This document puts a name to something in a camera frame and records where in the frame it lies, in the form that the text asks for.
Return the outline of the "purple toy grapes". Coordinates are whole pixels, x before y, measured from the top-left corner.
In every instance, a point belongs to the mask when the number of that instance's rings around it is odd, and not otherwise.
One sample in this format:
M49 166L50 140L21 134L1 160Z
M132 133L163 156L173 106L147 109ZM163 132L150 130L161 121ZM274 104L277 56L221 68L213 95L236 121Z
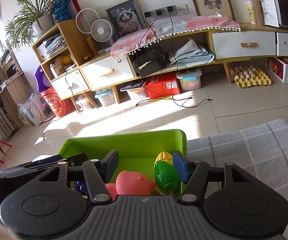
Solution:
M83 181L77 181L73 183L72 190L80 193L83 196L87 195L87 189L85 186L85 182Z

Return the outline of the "yellow green toy corn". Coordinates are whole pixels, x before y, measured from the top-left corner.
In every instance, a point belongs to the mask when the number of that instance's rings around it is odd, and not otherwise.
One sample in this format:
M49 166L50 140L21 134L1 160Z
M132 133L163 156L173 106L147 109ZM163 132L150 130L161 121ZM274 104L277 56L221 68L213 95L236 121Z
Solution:
M164 194L175 193L181 186L180 178L173 166L173 156L169 152L160 152L154 163L156 187Z

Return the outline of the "pink pig toy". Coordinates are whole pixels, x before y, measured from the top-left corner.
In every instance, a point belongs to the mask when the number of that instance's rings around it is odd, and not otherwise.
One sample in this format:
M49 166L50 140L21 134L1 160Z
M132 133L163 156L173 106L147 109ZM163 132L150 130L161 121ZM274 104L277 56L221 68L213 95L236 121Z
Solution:
M107 183L113 201L117 196L150 196L155 188L155 181L140 172L122 171L116 177L115 183Z

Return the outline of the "green plastic cookie bin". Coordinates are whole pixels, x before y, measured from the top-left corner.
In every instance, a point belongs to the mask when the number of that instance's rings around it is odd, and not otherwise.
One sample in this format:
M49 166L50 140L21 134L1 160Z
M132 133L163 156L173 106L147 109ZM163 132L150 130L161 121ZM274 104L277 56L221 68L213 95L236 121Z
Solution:
M187 139L183 131L165 131L72 138L64 142L59 154L65 159L84 153L87 158L102 160L111 150L119 153L119 164L110 182L122 171L141 172L154 180L155 159L161 152L180 151L187 154Z

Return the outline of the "red paper bag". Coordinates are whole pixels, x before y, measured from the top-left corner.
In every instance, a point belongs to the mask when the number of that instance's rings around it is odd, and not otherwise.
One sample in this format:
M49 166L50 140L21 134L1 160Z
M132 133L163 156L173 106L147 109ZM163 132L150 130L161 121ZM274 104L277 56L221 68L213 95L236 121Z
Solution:
M41 92L41 96L56 117L62 118L76 110L72 101L70 99L61 100L53 87Z

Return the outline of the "white plastic bag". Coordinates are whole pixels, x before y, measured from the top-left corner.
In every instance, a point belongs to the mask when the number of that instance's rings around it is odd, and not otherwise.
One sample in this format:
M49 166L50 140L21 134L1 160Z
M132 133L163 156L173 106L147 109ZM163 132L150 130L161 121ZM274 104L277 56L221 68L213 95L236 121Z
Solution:
M24 103L18 104L19 113L36 126L40 126L48 117L48 110L43 99L40 94L34 92Z

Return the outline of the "grey checked tablecloth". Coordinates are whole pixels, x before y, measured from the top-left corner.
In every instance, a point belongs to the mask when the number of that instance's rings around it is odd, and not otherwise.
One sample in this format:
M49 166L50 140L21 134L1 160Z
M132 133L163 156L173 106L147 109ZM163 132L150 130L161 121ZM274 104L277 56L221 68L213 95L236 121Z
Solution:
M190 140L187 157L213 167L235 163L288 201L288 123L283 119ZM284 237L288 239L288 226Z

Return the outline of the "wooden tv cabinet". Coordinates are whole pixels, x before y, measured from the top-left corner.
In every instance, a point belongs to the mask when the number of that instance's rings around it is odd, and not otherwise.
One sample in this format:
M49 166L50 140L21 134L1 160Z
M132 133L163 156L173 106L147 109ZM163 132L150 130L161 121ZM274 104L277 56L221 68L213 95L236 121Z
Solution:
M197 31L175 35L152 44L169 53L166 68L152 75L173 72L209 64L228 64L252 58L288 56L288 29L244 24L241 31ZM133 55L122 57L120 62L110 56L110 51L82 65L91 90L107 88L139 77L131 60Z

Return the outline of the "red cardboard box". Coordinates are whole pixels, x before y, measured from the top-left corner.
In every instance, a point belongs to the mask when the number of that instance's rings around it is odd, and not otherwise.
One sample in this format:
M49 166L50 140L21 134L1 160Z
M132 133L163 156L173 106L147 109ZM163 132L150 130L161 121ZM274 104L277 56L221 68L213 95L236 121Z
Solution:
M150 76L144 83L150 99L171 97L180 94L180 85L175 72Z

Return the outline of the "clear plastic storage box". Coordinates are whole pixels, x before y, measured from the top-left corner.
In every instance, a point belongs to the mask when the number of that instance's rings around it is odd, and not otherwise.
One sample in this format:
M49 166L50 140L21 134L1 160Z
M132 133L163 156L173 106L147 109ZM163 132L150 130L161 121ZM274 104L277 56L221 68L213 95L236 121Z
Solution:
M179 80L183 91L190 91L201 88L202 71L200 68L190 68L177 72L176 78Z

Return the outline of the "wooden shelf unit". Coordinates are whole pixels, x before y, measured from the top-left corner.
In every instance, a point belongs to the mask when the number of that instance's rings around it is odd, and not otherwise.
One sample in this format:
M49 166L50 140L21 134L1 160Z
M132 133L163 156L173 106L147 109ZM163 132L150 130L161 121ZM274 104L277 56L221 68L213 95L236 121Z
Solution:
M81 67L92 58L85 36L78 30L75 20L62 21L53 26L32 46L47 79L60 99L70 99L77 112L83 95L95 108L91 87Z

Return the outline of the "yellow egg tray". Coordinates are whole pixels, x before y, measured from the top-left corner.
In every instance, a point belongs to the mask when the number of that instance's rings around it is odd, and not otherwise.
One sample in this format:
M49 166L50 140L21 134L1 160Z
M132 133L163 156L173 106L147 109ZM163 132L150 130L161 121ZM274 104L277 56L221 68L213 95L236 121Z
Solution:
M272 85L271 79L259 67L239 66L233 69L230 68L229 71L231 77L240 88Z

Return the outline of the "black printer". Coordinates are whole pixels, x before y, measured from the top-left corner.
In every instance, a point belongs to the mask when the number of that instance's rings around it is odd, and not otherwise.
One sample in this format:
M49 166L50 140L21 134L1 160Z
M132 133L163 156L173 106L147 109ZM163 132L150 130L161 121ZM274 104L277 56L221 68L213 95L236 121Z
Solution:
M131 63L139 77L146 77L166 68L168 61L169 53L160 46L153 46L141 49Z

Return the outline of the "pink lace cloth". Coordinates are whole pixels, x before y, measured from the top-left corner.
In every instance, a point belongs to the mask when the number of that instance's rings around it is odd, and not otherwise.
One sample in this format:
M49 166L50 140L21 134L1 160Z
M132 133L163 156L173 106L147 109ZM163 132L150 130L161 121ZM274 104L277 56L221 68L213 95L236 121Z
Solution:
M239 23L229 17L212 15L196 16L142 29L119 38L111 47L110 56L117 62L168 37L186 35L197 31L241 31Z

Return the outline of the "white desk fan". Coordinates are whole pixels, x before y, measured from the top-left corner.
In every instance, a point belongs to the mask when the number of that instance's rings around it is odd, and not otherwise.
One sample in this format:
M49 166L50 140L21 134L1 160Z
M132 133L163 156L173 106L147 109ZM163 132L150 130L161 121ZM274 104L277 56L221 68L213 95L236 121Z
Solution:
M114 26L106 19L96 20L91 26L91 35L94 40L100 42L105 52L110 51L114 44Z

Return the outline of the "white toy crate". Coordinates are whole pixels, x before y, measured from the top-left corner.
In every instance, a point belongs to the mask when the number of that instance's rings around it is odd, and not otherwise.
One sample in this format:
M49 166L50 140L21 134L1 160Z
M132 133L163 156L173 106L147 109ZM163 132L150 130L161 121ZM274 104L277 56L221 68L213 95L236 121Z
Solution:
M266 67L282 81L288 83L288 57L268 57Z

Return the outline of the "potted green plant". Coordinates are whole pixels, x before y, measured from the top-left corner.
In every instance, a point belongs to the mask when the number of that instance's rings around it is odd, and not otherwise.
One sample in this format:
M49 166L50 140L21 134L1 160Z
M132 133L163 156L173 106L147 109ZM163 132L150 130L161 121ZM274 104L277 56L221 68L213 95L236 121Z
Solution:
M19 50L23 46L30 46L37 34L33 24L41 28L40 18L49 14L48 2L55 0L17 0L19 11L7 21L5 26L6 36L13 49Z

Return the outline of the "framed cat picture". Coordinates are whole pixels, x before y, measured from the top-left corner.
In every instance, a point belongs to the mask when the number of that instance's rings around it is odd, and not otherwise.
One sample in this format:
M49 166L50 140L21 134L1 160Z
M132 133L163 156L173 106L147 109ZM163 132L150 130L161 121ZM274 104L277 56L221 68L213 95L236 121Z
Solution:
M107 9L106 13L118 38L145 29L145 23L136 0L128 0L115 5Z

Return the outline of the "blue stitch plush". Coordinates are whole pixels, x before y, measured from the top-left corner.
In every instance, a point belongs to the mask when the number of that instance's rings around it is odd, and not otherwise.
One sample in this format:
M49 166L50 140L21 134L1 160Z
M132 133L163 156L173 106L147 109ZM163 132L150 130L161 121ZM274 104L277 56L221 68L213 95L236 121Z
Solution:
M51 14L55 15L57 22L71 20L72 16L69 11L69 4L71 0L56 0L52 2Z

